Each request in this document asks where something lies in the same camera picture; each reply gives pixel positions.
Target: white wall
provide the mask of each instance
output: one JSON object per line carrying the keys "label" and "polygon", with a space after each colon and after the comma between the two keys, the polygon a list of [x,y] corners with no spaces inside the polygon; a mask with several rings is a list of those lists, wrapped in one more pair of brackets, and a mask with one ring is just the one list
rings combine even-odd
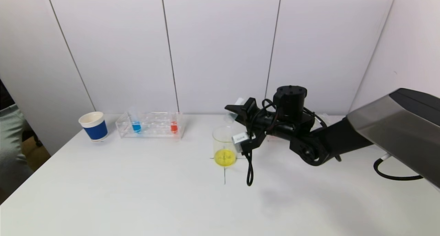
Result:
{"label": "white wall", "polygon": [[308,89],[305,106],[346,114],[393,0],[281,0],[267,98]]}
{"label": "white wall", "polygon": [[164,0],[179,108],[224,113],[261,101],[279,0]]}
{"label": "white wall", "polygon": [[93,111],[49,0],[0,0],[0,78],[50,154]]}
{"label": "white wall", "polygon": [[440,97],[440,0],[395,0],[351,110],[398,88]]}
{"label": "white wall", "polygon": [[177,111],[162,0],[52,0],[99,111]]}

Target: robotic arm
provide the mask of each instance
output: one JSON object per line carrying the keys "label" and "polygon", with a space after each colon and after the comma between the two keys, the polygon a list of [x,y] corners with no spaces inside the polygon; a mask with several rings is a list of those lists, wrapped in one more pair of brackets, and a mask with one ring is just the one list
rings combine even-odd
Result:
{"label": "robotic arm", "polygon": [[[290,149],[306,163],[319,166],[333,157],[372,144],[419,173],[414,177],[392,177],[394,180],[426,178],[440,187],[440,99],[432,95],[398,89],[368,105],[350,112],[343,120],[327,127],[315,113],[304,107],[307,89],[282,86],[273,102],[263,100],[259,109],[255,98],[244,105],[227,105],[237,114],[236,121],[247,129],[246,137],[234,137],[234,143],[249,161],[247,183],[253,181],[252,150],[259,147],[266,135],[290,141]],[[272,106],[275,112],[267,111]],[[311,131],[315,119],[321,128]]]}

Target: blue liquid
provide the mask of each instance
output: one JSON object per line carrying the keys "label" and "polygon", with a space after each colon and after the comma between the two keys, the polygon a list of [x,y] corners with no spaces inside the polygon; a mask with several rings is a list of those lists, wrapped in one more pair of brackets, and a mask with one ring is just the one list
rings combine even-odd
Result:
{"label": "blue liquid", "polygon": [[133,130],[136,133],[140,133],[141,127],[140,127],[140,122],[139,121],[132,122],[132,126],[133,126]]}

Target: blue paper cup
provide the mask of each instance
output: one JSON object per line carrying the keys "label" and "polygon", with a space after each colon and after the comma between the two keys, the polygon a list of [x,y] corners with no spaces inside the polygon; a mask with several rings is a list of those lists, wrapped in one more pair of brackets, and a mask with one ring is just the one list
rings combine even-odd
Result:
{"label": "blue paper cup", "polygon": [[78,122],[92,141],[98,142],[107,137],[108,132],[106,122],[104,121],[104,113],[100,111],[87,113],[80,117]]}

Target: glass beaker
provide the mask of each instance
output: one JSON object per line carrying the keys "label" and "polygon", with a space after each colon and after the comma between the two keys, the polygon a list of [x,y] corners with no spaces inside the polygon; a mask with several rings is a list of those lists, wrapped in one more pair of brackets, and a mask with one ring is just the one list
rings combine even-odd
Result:
{"label": "glass beaker", "polygon": [[237,159],[237,151],[232,142],[233,132],[230,126],[222,126],[212,132],[214,161],[222,167],[231,166]]}

